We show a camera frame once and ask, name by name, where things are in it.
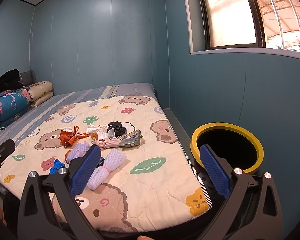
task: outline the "window sill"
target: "window sill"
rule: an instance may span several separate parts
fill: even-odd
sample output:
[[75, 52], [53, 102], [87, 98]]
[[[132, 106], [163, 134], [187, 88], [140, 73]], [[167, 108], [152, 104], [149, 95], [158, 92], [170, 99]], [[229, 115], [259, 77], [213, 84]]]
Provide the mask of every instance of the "window sill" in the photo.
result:
[[214, 53], [259, 53], [272, 54], [300, 59], [300, 52], [287, 49], [269, 49], [269, 48], [233, 48], [233, 49], [210, 49], [204, 51], [191, 52], [190, 55], [214, 54]]

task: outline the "yellow bucket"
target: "yellow bucket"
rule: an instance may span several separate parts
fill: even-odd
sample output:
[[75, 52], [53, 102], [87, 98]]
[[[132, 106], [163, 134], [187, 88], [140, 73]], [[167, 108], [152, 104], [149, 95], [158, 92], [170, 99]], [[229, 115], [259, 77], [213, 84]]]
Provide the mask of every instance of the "yellow bucket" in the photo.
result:
[[260, 167], [264, 152], [260, 141], [244, 128], [223, 122], [208, 123], [194, 131], [190, 148], [202, 166], [200, 147], [208, 143], [218, 157], [225, 158], [233, 168], [254, 174]]

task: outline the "quilted mattress pad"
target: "quilted mattress pad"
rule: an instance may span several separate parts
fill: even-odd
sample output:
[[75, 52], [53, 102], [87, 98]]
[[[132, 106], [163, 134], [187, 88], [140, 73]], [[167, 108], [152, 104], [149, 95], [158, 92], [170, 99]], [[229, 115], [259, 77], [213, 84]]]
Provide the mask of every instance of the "quilted mattress pad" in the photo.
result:
[[[95, 229], [110, 232], [160, 230], [192, 220], [209, 210], [209, 195], [154, 98], [118, 96], [60, 107], [16, 147], [0, 169], [0, 183], [21, 198], [30, 171], [49, 174], [65, 162], [59, 134], [66, 127], [125, 123], [139, 129], [141, 144], [122, 148], [127, 159], [94, 191], [75, 200]], [[80, 139], [78, 143], [91, 137]], [[105, 158], [110, 150], [101, 152]], [[51, 196], [59, 221], [66, 221]]]

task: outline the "orange snack wrapper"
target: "orange snack wrapper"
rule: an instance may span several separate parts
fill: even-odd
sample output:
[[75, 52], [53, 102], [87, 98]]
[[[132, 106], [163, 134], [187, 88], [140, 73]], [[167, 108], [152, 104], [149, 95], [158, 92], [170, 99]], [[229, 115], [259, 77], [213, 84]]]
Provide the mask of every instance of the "orange snack wrapper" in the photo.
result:
[[64, 148], [67, 148], [68, 146], [72, 146], [74, 142], [78, 139], [89, 137], [84, 132], [78, 132], [79, 126], [74, 127], [74, 132], [66, 132], [61, 130], [60, 132], [60, 141]]

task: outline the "blue gripper pad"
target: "blue gripper pad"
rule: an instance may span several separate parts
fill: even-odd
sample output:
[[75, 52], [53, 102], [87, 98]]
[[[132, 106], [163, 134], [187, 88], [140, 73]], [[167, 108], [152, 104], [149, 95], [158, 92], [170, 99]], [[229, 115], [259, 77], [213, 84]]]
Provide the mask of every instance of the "blue gripper pad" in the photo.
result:
[[227, 199], [231, 193], [230, 179], [205, 145], [200, 147], [200, 160], [212, 180], [218, 194], [223, 195]]
[[101, 159], [101, 151], [98, 146], [91, 146], [86, 153], [85, 160], [81, 163], [71, 179], [70, 195], [75, 196], [81, 194], [86, 187], [93, 171], [97, 167]]

